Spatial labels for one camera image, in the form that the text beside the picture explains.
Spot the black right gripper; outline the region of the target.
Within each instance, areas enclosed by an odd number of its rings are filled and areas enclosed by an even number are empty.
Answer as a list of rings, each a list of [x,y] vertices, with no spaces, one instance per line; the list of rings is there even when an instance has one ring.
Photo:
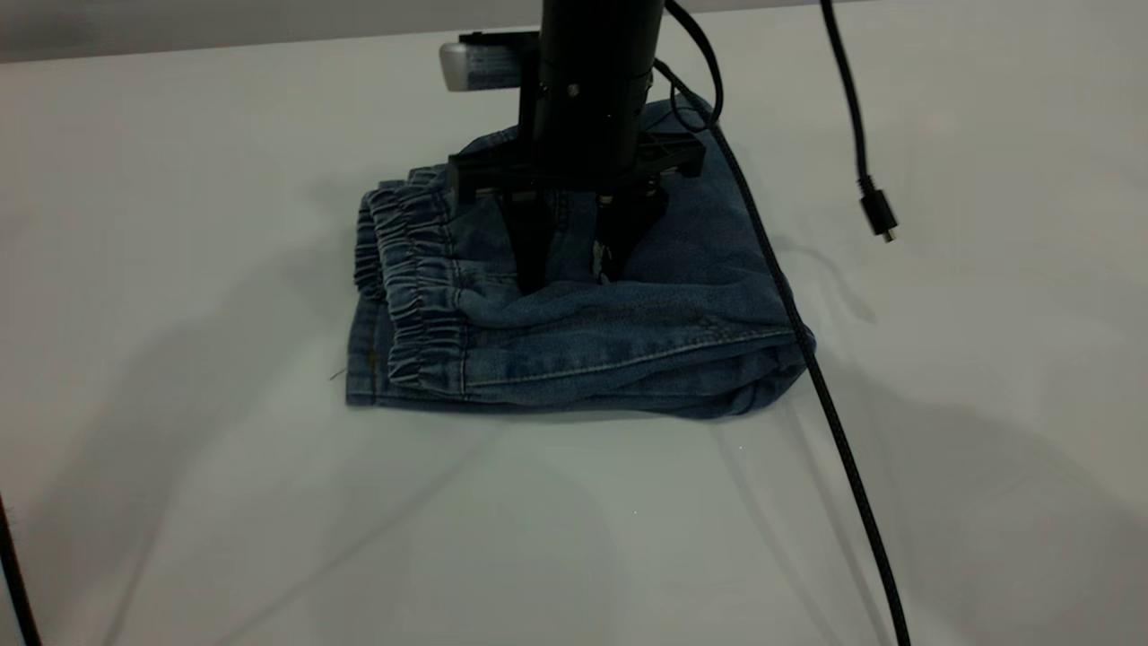
[[[559,226],[557,189],[598,193],[597,273],[602,282],[618,282],[634,249],[668,205],[659,182],[639,181],[670,171],[690,179],[700,176],[705,146],[695,134],[652,134],[645,129],[652,70],[639,76],[600,68],[577,73],[537,63],[532,71],[535,84],[520,92],[515,135],[481,151],[450,156],[448,184],[459,204],[499,195],[522,294],[546,283]]]

